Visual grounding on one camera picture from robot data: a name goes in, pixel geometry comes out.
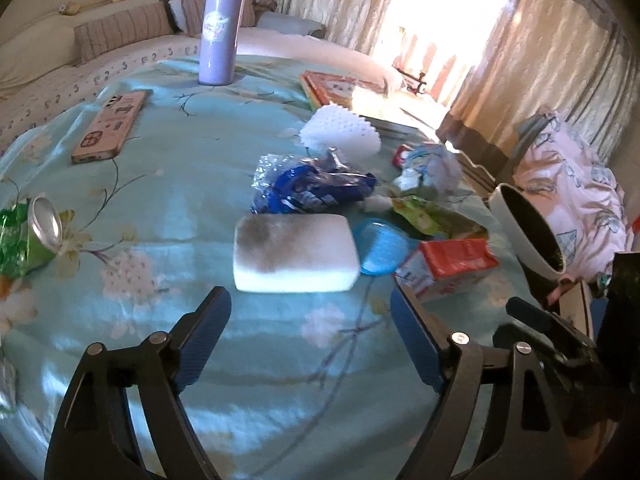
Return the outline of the orange red picture book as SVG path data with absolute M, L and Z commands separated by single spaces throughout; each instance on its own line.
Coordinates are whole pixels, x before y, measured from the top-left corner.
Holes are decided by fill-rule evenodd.
M 351 110 L 355 100 L 387 98 L 390 94 L 387 82 L 376 84 L 352 76 L 314 70 L 305 70 L 299 81 L 313 110 L 330 104 Z

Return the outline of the beige sofa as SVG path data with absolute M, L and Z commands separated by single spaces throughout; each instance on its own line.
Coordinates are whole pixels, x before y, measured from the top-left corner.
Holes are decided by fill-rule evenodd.
M 112 80 L 165 58 L 195 56 L 198 35 L 172 26 L 193 21 L 193 0 L 140 0 L 109 4 L 75 16 L 50 15 L 1 45 L 1 146 L 8 148 L 31 128 L 94 99 Z M 286 34 L 260 25 L 243 27 L 238 51 L 292 58 L 397 90 L 396 70 L 369 55 L 314 36 Z

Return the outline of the crushed green can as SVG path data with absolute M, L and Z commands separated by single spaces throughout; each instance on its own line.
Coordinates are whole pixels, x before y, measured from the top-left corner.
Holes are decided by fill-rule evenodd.
M 63 228 L 51 201 L 26 198 L 1 211 L 1 274 L 22 278 L 44 266 L 60 251 Z

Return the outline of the teal floral tablecloth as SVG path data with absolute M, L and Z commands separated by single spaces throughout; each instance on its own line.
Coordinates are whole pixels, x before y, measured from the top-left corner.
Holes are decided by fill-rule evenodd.
M 1 298 L 1 343 L 17 409 L 1 422 L 41 476 L 85 348 L 134 346 L 168 330 L 215 286 L 232 288 L 234 228 L 262 155 L 301 155 L 308 64 L 243 55 L 227 87 L 198 83 L 194 58 L 143 66 L 18 138 L 2 155 L 1 201 L 44 195 L 62 217 L 55 260 Z M 72 153 L 116 94 L 148 97 L 120 153 Z M 226 479 L 391 479 L 436 403 L 388 302 L 390 276 L 340 294 L 234 292 L 232 315 L 182 402 Z

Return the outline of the white black trash bin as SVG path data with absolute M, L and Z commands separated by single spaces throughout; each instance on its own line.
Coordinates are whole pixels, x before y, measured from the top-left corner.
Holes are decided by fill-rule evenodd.
M 514 186 L 498 184 L 488 207 L 498 220 L 518 260 L 549 282 L 565 276 L 565 260 L 558 241 L 538 209 Z

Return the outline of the phone with pink case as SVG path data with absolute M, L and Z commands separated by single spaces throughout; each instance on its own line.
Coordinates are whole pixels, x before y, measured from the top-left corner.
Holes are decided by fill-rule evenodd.
M 72 153 L 73 164 L 115 158 L 127 139 L 149 92 L 112 96 L 93 119 Z

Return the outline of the blue snack wrapper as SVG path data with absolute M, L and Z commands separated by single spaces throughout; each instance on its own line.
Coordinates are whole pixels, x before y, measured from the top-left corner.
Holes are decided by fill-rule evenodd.
M 336 148 L 320 157 L 262 155 L 254 172 L 252 214 L 316 214 L 361 202 L 378 179 Z

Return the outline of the pink heart pattern quilt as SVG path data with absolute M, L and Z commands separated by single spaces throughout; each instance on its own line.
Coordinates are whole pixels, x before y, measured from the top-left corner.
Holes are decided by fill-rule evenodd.
M 613 171 L 558 114 L 537 113 L 518 126 L 512 181 L 546 219 L 571 278 L 611 272 L 634 233 Z

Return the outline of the white paper cupcake liners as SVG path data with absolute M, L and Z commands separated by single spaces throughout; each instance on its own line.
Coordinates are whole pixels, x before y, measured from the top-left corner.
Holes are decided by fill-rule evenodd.
M 381 138 L 364 118 L 337 104 L 318 108 L 299 131 L 305 148 L 337 148 L 343 155 L 369 157 L 381 149 Z

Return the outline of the white sponge block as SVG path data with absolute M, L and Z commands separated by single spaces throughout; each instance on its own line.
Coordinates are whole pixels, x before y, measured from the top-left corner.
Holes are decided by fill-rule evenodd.
M 241 292 L 346 292 L 358 250 L 339 214 L 250 214 L 235 226 L 233 278 Z

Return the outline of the purple thermos bottle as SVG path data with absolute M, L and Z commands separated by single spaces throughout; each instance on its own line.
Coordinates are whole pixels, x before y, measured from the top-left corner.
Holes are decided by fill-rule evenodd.
M 244 0 L 205 0 L 198 82 L 226 86 L 234 78 Z

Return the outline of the silver foil snack wrapper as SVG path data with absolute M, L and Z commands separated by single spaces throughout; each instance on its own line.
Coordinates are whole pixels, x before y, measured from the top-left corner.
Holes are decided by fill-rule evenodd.
M 393 185 L 400 192 L 417 192 L 426 197 L 453 193 L 462 180 L 462 169 L 442 144 L 425 142 L 414 148 L 402 144 L 392 160 L 400 170 Z

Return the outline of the right beige curtain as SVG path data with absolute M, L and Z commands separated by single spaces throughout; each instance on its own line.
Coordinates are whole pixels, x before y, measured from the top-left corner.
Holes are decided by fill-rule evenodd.
M 602 0 L 506 0 L 437 134 L 496 166 L 548 108 L 609 160 L 638 96 L 638 54 Z

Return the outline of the red white milk carton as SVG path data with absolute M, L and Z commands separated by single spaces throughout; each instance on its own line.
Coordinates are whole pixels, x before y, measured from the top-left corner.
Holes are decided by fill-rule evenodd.
M 429 240 L 395 271 L 396 282 L 421 301 L 462 294 L 499 267 L 484 238 Z

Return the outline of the green snack wrapper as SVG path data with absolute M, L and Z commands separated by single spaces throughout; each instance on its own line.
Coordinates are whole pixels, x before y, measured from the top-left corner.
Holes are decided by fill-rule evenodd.
M 474 220 L 419 196 L 395 197 L 392 207 L 396 214 L 426 236 L 442 235 L 445 240 L 487 240 L 489 237 L 487 229 Z

